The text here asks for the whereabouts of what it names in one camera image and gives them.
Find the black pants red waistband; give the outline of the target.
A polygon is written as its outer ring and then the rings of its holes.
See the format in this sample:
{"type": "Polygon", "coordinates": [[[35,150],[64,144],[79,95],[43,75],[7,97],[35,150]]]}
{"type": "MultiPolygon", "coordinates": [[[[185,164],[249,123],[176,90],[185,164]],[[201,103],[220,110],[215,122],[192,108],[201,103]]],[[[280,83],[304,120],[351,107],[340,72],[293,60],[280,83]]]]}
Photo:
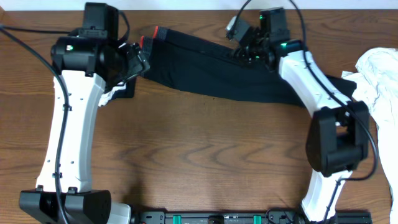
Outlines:
{"type": "Polygon", "coordinates": [[[232,49],[182,32],[156,27],[140,46],[149,60],[144,78],[180,91],[258,103],[303,107],[292,87],[262,63],[244,64],[232,49]]]}

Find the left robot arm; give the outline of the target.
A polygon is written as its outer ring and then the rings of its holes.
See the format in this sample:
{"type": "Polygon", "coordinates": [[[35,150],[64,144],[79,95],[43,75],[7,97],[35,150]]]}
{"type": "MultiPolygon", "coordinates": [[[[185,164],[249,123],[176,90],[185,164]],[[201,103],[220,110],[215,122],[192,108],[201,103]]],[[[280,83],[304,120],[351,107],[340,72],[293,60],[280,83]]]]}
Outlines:
{"type": "Polygon", "coordinates": [[[119,36],[124,13],[105,3],[85,5],[83,25],[51,49],[55,100],[49,144],[34,189],[21,210],[41,223],[132,223],[132,208],[92,188],[96,114],[150,65],[138,44],[119,36]]]}

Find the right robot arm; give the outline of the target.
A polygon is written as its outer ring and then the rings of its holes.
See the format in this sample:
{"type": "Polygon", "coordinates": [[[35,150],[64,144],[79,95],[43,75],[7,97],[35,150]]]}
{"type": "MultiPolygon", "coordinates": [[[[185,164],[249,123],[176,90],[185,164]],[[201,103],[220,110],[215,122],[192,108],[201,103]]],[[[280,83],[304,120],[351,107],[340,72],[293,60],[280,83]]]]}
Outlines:
{"type": "Polygon", "coordinates": [[[306,155],[312,167],[307,194],[297,212],[268,212],[269,223],[371,223],[369,212],[339,212],[336,203],[353,171],[368,156],[367,107],[335,87],[313,60],[305,39],[292,39],[285,10],[262,10],[253,27],[239,16],[226,27],[238,43],[233,56],[262,62],[287,82],[311,117],[306,155]]]}

